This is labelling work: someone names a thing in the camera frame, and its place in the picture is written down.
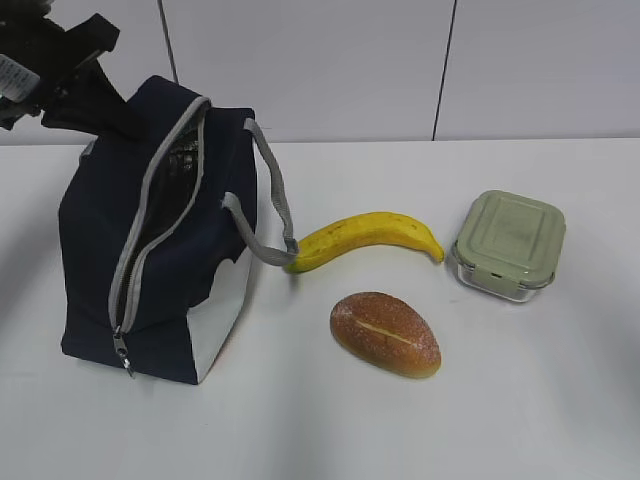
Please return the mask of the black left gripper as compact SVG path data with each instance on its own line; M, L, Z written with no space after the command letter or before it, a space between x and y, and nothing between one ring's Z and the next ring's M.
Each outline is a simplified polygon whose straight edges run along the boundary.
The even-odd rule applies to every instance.
M141 140L145 122L98 61L120 30L100 14L66 30L50 10L49 1L1 3L1 127L40 116L47 128Z

